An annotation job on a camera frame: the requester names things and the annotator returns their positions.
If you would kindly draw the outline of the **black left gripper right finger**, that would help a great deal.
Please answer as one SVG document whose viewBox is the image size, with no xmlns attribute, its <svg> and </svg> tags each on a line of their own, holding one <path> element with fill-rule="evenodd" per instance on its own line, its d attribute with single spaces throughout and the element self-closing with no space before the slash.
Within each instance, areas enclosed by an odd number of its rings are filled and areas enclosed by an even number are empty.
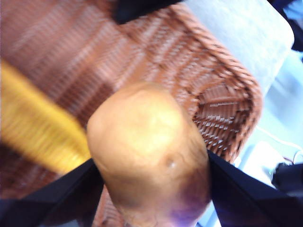
<svg viewBox="0 0 303 227">
<path fill-rule="evenodd" d="M 211 195 L 223 227 L 301 227 L 303 199 L 247 175 L 208 151 Z"/>
</svg>

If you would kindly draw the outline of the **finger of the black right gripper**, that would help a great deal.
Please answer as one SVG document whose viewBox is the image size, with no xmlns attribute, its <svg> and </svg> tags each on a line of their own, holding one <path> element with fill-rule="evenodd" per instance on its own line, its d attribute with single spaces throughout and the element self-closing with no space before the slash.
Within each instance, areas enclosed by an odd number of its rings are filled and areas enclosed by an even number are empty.
<svg viewBox="0 0 303 227">
<path fill-rule="evenodd" d="M 118 0 L 113 19 L 118 24 L 125 24 L 179 2 L 180 0 Z"/>
</svg>

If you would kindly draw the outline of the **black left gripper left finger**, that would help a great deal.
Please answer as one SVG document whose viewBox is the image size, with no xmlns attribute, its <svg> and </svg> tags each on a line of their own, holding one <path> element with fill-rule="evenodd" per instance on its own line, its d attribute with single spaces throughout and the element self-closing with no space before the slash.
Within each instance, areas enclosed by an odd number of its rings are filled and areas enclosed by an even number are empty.
<svg viewBox="0 0 303 227">
<path fill-rule="evenodd" d="M 2 227 L 90 227 L 103 179 L 92 159 L 21 198 L 0 201 Z"/>
</svg>

